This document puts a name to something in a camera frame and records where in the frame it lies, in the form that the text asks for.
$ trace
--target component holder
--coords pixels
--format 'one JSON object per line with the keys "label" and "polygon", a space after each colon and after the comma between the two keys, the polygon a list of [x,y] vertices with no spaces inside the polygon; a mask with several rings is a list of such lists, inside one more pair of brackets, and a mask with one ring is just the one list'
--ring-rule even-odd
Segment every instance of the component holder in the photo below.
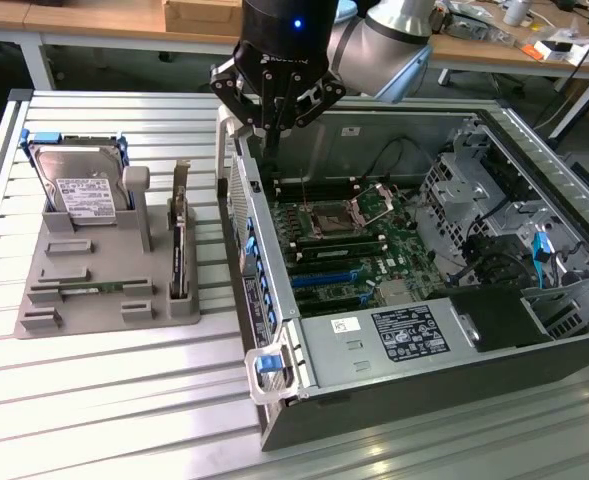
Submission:
{"label": "component holder", "polygon": [[147,167],[126,167],[134,210],[115,225],[78,226],[67,212],[43,212],[14,336],[41,338],[191,325],[200,320],[196,216],[185,230],[185,298],[170,298],[173,229],[168,207],[148,207]]}

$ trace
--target hard drive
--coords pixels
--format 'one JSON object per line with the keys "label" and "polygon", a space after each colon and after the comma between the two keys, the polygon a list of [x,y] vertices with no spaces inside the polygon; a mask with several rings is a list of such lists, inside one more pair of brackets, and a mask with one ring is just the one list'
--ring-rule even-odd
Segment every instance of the hard drive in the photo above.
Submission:
{"label": "hard drive", "polygon": [[132,207],[123,185],[124,142],[115,138],[62,138],[28,145],[47,195],[48,209],[68,212],[76,225],[109,225]]}

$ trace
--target circuit board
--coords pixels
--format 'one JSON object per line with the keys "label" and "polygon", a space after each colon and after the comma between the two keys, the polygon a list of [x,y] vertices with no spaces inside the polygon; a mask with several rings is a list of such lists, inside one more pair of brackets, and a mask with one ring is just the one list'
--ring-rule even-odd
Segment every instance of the circuit board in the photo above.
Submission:
{"label": "circuit board", "polygon": [[270,203],[303,317],[416,302],[443,286],[400,190],[372,182],[354,192]]}

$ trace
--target aluminum extrusion table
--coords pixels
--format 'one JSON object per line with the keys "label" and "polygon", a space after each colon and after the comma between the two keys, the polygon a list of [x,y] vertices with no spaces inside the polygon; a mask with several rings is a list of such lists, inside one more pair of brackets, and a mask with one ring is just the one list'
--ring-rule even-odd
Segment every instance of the aluminum extrusion table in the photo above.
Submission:
{"label": "aluminum extrusion table", "polygon": [[[218,101],[87,92],[28,98],[13,93],[0,127],[0,478],[589,478],[589,369],[557,384],[262,453],[216,207]],[[10,337],[44,198],[17,150],[23,126],[123,131],[132,163],[153,173],[150,204],[168,197],[176,159],[192,160],[200,323]]]}

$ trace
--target floor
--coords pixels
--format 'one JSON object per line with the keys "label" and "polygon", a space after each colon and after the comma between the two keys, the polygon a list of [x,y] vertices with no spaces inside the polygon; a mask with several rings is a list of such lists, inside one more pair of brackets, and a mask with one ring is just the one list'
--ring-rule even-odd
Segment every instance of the floor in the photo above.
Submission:
{"label": "floor", "polygon": [[[48,47],[48,58],[57,74],[61,90],[126,90],[156,92],[207,92],[209,69],[221,63],[222,57],[213,55],[178,55],[172,63],[163,63],[155,52],[131,50],[103,51],[103,68],[95,52],[80,47]],[[437,83],[439,71],[427,70],[422,82],[416,82],[412,96],[425,98],[498,98],[488,76],[481,73],[457,73],[452,84],[441,87]],[[551,81],[525,78],[523,92],[514,91],[515,84],[500,80],[502,97],[528,122],[538,116],[541,108],[556,95]],[[32,88],[27,68],[20,51],[11,45],[0,46],[0,118],[7,95],[12,88]],[[551,115],[556,109],[550,109]],[[541,134],[552,130],[548,125]],[[589,119],[584,118],[559,146],[559,153],[589,151]]]}

